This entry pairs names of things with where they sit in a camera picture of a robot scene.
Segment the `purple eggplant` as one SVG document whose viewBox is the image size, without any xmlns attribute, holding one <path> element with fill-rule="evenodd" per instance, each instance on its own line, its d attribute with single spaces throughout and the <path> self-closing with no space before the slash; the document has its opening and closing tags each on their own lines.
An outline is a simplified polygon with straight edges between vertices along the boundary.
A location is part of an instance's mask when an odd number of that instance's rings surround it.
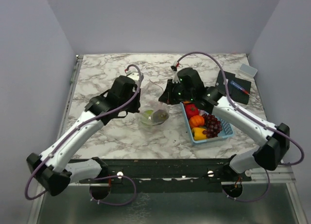
<svg viewBox="0 0 311 224">
<path fill-rule="evenodd" d="M 152 114 L 153 125 L 163 124 L 169 118 L 169 116 L 170 115 L 166 110 L 158 109 L 154 111 Z"/>
</svg>

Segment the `clear pink zip bag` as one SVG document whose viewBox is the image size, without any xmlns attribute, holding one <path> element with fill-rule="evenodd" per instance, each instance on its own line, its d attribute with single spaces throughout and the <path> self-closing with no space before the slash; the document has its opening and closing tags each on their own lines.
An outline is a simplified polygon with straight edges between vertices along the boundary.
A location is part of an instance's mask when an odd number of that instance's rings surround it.
<svg viewBox="0 0 311 224">
<path fill-rule="evenodd" d="M 168 106 L 158 100 L 163 92 L 164 89 L 150 79 L 141 89 L 140 109 L 135 116 L 138 127 L 147 134 L 162 130 L 170 117 Z"/>
</svg>

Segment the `green cabbage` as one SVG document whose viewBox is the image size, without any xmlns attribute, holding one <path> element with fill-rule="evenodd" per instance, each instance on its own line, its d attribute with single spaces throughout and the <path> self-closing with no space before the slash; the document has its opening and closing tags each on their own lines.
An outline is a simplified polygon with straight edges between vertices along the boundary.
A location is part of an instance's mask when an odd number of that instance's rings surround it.
<svg viewBox="0 0 311 224">
<path fill-rule="evenodd" d="M 152 120 L 152 114 L 153 114 L 153 110 L 145 110 L 140 117 L 140 122 L 143 125 L 146 126 L 152 126 L 153 125 L 153 120 Z"/>
</svg>

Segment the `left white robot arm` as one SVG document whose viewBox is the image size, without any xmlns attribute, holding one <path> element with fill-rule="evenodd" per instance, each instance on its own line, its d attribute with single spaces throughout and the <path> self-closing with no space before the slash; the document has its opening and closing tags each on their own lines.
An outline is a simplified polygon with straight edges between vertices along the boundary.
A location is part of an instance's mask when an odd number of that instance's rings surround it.
<svg viewBox="0 0 311 224">
<path fill-rule="evenodd" d="M 98 158 L 81 163 L 70 163 L 70 160 L 91 136 L 112 119 L 118 119 L 120 112 L 138 112 L 142 80 L 143 75 L 138 73 L 121 75 L 110 89 L 91 98 L 77 121 L 52 146 L 27 157 L 31 178 L 51 196 L 59 195 L 70 183 L 79 180 L 91 178 L 103 182 L 107 170 Z"/>
</svg>

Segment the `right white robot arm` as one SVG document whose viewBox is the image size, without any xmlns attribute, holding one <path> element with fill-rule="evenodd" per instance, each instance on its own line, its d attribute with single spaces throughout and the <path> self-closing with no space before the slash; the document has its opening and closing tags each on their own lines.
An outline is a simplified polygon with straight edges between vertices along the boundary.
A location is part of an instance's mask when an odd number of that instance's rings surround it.
<svg viewBox="0 0 311 224">
<path fill-rule="evenodd" d="M 287 125 L 265 121 L 229 101 L 229 96 L 216 87 L 204 86 L 198 72 L 192 68 L 182 69 L 175 76 L 177 81 L 167 81 L 158 99 L 160 102 L 168 105 L 191 102 L 198 109 L 234 125 L 258 145 L 255 150 L 231 157 L 228 166 L 223 169 L 227 180 L 234 181 L 246 170 L 264 168 L 274 171 L 278 167 L 290 146 L 290 129 Z"/>
</svg>

